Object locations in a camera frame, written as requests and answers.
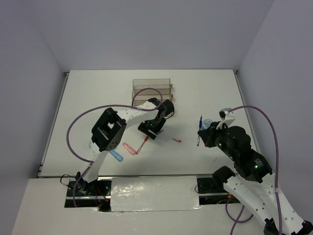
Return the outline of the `red gel pen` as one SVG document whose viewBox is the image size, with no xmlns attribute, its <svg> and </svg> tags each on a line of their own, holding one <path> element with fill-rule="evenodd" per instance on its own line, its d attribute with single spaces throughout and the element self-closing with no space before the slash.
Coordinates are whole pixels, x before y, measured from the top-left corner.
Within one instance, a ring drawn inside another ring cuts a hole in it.
<svg viewBox="0 0 313 235">
<path fill-rule="evenodd" d="M 148 139 L 149 139 L 149 136 L 146 136 L 143 143 L 141 144 L 141 146 L 136 151 L 136 154 L 139 154 L 139 152 L 141 151 L 141 149 L 143 148 L 144 144 L 147 142 Z"/>
</svg>

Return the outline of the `blue gel pen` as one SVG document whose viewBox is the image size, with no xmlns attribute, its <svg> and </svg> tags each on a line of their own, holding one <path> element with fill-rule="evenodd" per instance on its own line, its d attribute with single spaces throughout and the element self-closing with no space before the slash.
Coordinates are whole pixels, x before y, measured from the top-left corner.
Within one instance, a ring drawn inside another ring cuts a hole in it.
<svg viewBox="0 0 313 235">
<path fill-rule="evenodd" d="M 202 115 L 200 116 L 198 131 L 201 130 L 201 127 L 202 127 Z M 201 138 L 200 138 L 200 136 L 198 134 L 198 137 L 197 137 L 197 147 L 199 147 L 199 145 L 200 145 L 200 140 L 201 140 Z"/>
</svg>

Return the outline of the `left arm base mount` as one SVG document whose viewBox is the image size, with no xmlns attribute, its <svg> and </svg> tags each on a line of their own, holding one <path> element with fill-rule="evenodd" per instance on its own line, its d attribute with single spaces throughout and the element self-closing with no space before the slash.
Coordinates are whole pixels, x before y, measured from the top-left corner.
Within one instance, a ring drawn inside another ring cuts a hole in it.
<svg viewBox="0 0 313 235">
<path fill-rule="evenodd" d="M 63 183 L 67 187 L 65 208 L 95 208 L 100 212 L 111 211 L 111 188 L 112 180 L 100 179 L 91 191 L 84 193 L 79 186 L 75 190 L 75 203 L 73 202 L 73 188 L 75 180 L 71 179 L 68 183 Z"/>
</svg>

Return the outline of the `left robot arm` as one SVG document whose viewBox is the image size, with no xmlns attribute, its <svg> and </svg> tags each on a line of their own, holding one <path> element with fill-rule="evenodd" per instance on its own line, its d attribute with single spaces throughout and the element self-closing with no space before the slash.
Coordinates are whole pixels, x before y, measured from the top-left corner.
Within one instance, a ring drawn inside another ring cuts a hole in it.
<svg viewBox="0 0 313 235">
<path fill-rule="evenodd" d="M 89 163 L 84 172 L 77 172 L 73 193 L 76 190 L 80 190 L 84 195 L 94 193 L 104 159 L 121 143 L 125 130 L 137 125 L 141 133 L 154 140 L 166 122 L 165 117 L 175 112 L 174 105 L 170 100 L 161 102 L 157 98 L 150 98 L 139 106 L 123 105 L 123 108 L 123 110 L 116 111 L 108 106 L 92 127 L 89 146 L 93 157 L 90 160 L 78 156 L 71 148 L 69 133 L 73 124 L 68 128 L 66 136 L 68 148 L 75 157 Z"/>
</svg>

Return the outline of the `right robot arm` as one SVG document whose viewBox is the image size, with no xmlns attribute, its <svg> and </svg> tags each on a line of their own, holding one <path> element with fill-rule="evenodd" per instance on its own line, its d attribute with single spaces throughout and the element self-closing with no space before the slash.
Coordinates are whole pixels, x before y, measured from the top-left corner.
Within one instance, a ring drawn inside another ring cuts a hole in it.
<svg viewBox="0 0 313 235">
<path fill-rule="evenodd" d="M 275 173 L 265 157 L 251 148 L 251 138 L 239 126 L 217 129 L 214 122 L 198 135 L 206 147 L 218 147 L 233 162 L 213 173 L 213 188 L 237 198 L 260 223 L 266 235 L 308 235 L 311 222 L 302 219 L 275 187 Z"/>
</svg>

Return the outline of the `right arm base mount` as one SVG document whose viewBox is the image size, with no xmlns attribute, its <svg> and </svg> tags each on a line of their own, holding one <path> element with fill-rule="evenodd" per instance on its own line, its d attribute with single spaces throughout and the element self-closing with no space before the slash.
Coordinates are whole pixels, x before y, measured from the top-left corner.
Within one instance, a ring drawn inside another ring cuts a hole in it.
<svg viewBox="0 0 313 235">
<path fill-rule="evenodd" d="M 232 197 L 223 188 L 215 186 L 212 177 L 197 178 L 197 185 L 194 190 L 199 196 L 200 205 L 225 204 Z"/>
</svg>

